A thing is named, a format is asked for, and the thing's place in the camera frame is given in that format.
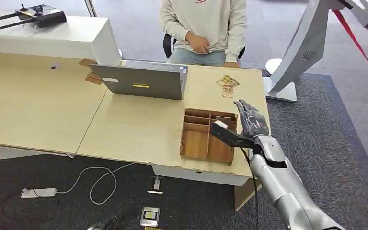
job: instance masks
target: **laptop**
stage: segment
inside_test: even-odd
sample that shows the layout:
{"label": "laptop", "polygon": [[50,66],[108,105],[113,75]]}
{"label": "laptop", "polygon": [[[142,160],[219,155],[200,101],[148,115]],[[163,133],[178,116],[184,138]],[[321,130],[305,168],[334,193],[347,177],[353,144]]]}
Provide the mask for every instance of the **laptop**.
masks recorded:
{"label": "laptop", "polygon": [[125,66],[92,64],[112,93],[182,100],[187,66],[126,61]]}

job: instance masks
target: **white power cable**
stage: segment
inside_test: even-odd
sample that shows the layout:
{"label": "white power cable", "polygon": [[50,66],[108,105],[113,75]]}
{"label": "white power cable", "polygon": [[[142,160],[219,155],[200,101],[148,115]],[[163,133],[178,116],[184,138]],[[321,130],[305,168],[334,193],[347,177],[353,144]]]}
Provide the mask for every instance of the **white power cable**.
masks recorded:
{"label": "white power cable", "polygon": [[[78,183],[78,180],[80,179],[80,177],[81,177],[81,175],[82,175],[82,173],[85,171],[85,170],[88,170],[88,169],[106,169],[106,170],[108,170],[109,172],[107,172],[107,173],[105,173],[104,175],[102,175],[95,183],[94,183],[94,185],[91,187],[91,190],[90,190],[90,200],[94,203],[94,204],[96,204],[96,205],[102,205],[102,204],[104,204],[106,201],[108,201],[109,200],[109,198],[111,198],[111,196],[114,194],[114,192],[115,192],[115,190],[116,190],[116,186],[117,186],[117,181],[116,181],[116,177],[115,177],[115,175],[114,175],[114,172],[116,172],[116,171],[118,171],[118,170],[120,170],[120,169],[122,169],[122,168],[125,168],[125,167],[127,167],[127,166],[130,166],[130,165],[132,165],[132,164],[135,164],[135,163],[131,163],[131,164],[127,164],[127,165],[124,165],[124,166],[121,166],[121,167],[119,167],[119,168],[117,168],[117,169],[115,169],[115,170],[113,170],[113,171],[111,171],[109,168],[106,168],[106,167],[88,167],[88,168],[85,168],[84,170],[82,170],[81,172],[80,172],[80,174],[78,175],[78,177],[77,177],[77,180],[75,181],[75,183],[74,183],[74,185],[69,189],[69,190],[67,190],[67,191],[65,191],[65,192],[56,192],[56,194],[57,193],[59,193],[59,194],[66,194],[66,193],[69,193],[76,185],[77,185],[77,183]],[[91,196],[91,193],[92,193],[92,191],[93,191],[93,189],[94,189],[94,187],[96,186],[96,184],[102,179],[102,178],[104,178],[104,177],[106,177],[107,175],[109,175],[109,174],[111,174],[112,176],[113,176],[113,178],[115,179],[115,187],[114,187],[114,189],[113,189],[113,191],[111,192],[111,194],[108,196],[108,198],[107,199],[105,199],[103,202],[100,202],[100,203],[97,203],[97,202],[95,202],[93,199],[92,199],[92,196]]]}

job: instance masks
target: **small cards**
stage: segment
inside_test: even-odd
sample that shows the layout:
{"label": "small cards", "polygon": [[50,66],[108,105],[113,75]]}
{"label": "small cards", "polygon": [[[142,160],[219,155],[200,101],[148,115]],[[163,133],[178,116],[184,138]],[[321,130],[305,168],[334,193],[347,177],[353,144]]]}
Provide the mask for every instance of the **small cards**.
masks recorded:
{"label": "small cards", "polygon": [[221,77],[217,84],[222,87],[222,97],[225,98],[233,98],[233,87],[240,85],[236,79],[228,75]]}

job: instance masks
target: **person's hand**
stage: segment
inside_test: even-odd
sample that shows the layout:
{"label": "person's hand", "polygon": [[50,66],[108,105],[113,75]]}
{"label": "person's hand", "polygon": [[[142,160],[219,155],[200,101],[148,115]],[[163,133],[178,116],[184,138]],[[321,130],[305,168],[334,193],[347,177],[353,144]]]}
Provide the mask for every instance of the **person's hand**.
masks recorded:
{"label": "person's hand", "polygon": [[209,53],[209,42],[203,37],[195,35],[193,32],[189,31],[185,36],[185,40],[190,43],[193,50],[200,54]]}
{"label": "person's hand", "polygon": [[225,62],[225,64],[223,64],[223,67],[239,68],[239,64],[237,62]]}
{"label": "person's hand", "polygon": [[238,107],[240,120],[242,123],[242,134],[247,138],[253,138],[256,135],[269,135],[269,127],[266,118],[251,106],[245,100],[237,100],[233,102]]}

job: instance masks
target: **speaker grille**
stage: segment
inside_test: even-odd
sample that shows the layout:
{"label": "speaker grille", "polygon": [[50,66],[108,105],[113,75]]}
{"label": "speaker grille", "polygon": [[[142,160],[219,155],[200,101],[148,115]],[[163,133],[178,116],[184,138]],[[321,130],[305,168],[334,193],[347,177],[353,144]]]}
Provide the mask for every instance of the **speaker grille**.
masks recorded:
{"label": "speaker grille", "polygon": [[314,58],[315,58],[315,51],[313,51],[313,50],[310,50],[310,51],[307,51],[307,52],[305,52],[303,55],[302,55],[302,59],[304,60],[304,61],[311,61],[311,60],[313,60]]}

